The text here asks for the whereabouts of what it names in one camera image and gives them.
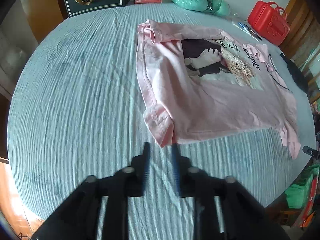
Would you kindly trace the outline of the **red plastic case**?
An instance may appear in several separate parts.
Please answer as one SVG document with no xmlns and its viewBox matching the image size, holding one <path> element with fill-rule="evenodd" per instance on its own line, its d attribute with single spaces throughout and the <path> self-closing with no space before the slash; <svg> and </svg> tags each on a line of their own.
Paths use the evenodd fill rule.
<svg viewBox="0 0 320 240">
<path fill-rule="evenodd" d="M 276 46 L 281 45 L 290 31 L 286 11 L 276 2 L 257 1 L 248 22 L 260 36 Z"/>
</svg>

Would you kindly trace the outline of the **black cloth item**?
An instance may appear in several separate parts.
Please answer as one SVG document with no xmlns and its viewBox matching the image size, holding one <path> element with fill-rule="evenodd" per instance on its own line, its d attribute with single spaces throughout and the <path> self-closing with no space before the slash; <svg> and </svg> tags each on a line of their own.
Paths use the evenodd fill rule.
<svg viewBox="0 0 320 240">
<path fill-rule="evenodd" d="M 291 74 L 296 85 L 304 92 L 307 93 L 309 90 L 308 82 L 304 77 L 303 73 L 299 70 L 296 64 L 289 60 L 283 53 L 280 54 L 281 58 L 286 62 L 287 69 Z"/>
</svg>

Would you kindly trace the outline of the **pink printed t-shirt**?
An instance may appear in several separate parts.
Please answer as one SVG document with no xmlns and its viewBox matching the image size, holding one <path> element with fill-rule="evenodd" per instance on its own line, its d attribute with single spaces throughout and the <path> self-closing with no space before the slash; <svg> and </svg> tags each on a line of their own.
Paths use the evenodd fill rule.
<svg viewBox="0 0 320 240">
<path fill-rule="evenodd" d="M 144 121 L 159 146 L 272 128 L 297 157 L 296 100 L 266 45 L 147 20 L 138 26 L 136 70 Z"/>
</svg>

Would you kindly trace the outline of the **green shopping bag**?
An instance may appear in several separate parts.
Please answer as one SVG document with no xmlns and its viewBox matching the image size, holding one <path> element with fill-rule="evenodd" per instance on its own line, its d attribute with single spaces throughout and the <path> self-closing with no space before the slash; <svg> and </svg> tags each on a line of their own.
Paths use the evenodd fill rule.
<svg viewBox="0 0 320 240">
<path fill-rule="evenodd" d="M 298 180 L 285 190 L 286 201 L 290 209 L 302 209 L 306 206 L 312 180 L 314 176 L 317 176 L 318 174 L 319 164 L 313 164 L 305 168 Z"/>
</svg>

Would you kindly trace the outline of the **light blue ribbed bedsheet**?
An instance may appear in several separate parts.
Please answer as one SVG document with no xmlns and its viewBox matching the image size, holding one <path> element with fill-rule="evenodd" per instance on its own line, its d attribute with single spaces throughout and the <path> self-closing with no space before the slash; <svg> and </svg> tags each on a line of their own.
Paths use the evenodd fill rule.
<svg viewBox="0 0 320 240">
<path fill-rule="evenodd" d="M 58 25 L 26 64 L 10 104 L 7 146 L 26 207 L 48 218 L 89 175 L 104 178 L 151 144 L 142 198 L 129 200 L 131 239 L 192 239 L 193 201 L 178 198 L 170 148 L 148 131 L 136 75 L 137 28 L 146 20 L 223 29 L 231 22 L 173 3 L 128 5 Z"/>
</svg>

